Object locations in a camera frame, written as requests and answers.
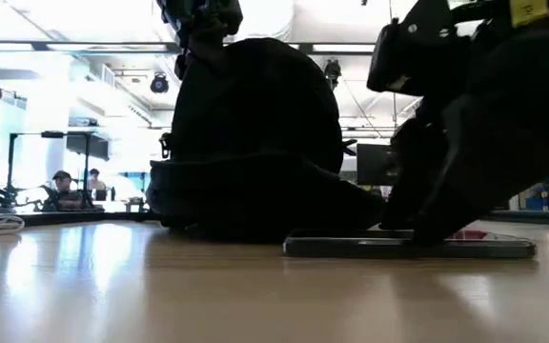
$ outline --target wooden table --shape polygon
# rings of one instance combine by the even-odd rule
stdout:
[[[0,343],[547,342],[549,227],[537,261],[281,257],[189,243],[157,225],[0,237]]]

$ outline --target ceiling beam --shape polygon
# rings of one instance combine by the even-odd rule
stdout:
[[[28,15],[26,15],[25,12],[22,10],[19,10],[14,5],[10,4],[7,0],[4,0],[4,3],[10,7],[11,10],[13,10],[18,16],[23,18],[26,22],[28,22],[30,25],[32,25],[36,30],[40,31],[45,37],[47,37],[48,41],[30,41],[30,42],[21,42],[20,44],[27,46],[27,43],[29,43],[31,49],[33,51],[52,51],[51,45],[55,45],[56,47],[66,47],[66,44],[70,43],[69,39],[64,36],[62,33],[59,34],[59,37],[50,34],[47,30],[44,30],[38,23],[34,22],[31,18],[29,18]],[[14,47],[15,42],[14,41],[8,41],[6,44],[6,47],[12,48]],[[89,65],[91,61],[83,58],[81,55],[82,53],[73,53],[73,51],[66,51],[69,54],[71,54],[72,58],[85,63]],[[140,108],[142,111],[145,111],[147,106],[147,103],[143,101],[142,99],[138,98],[135,94],[132,92],[123,89],[124,93],[126,93],[130,97],[130,101],[133,105]]]
[[[35,71],[0,69],[0,80],[34,80],[40,77]]]
[[[366,43],[288,43],[309,55],[372,56],[375,45]],[[0,52],[13,51],[63,52],[78,55],[108,54],[179,54],[174,42],[71,42],[0,40]]]

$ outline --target white ceiling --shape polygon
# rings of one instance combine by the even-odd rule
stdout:
[[[275,36],[293,42],[374,43],[391,15],[403,17],[416,0],[240,0],[245,20],[236,37]],[[154,0],[0,0],[0,39],[158,42],[170,41],[170,30],[160,20]],[[0,53],[0,68],[40,68],[40,53],[24,56]],[[323,66],[328,56],[316,58]],[[147,107],[174,106],[176,85],[155,95],[149,85],[155,71],[162,71],[163,59],[153,55],[91,57],[92,62],[137,77],[120,77],[124,89],[135,94]],[[378,94],[365,88],[370,59],[339,57],[342,82],[335,91],[341,123],[364,127],[392,127],[393,113],[402,112],[415,99]]]

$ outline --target computer monitor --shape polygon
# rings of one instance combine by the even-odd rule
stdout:
[[[94,200],[96,200],[96,201],[105,201],[105,200],[107,200],[107,191],[105,191],[105,190],[95,191],[94,192]]]
[[[357,144],[357,184],[393,186],[396,178],[397,168],[390,146]]]

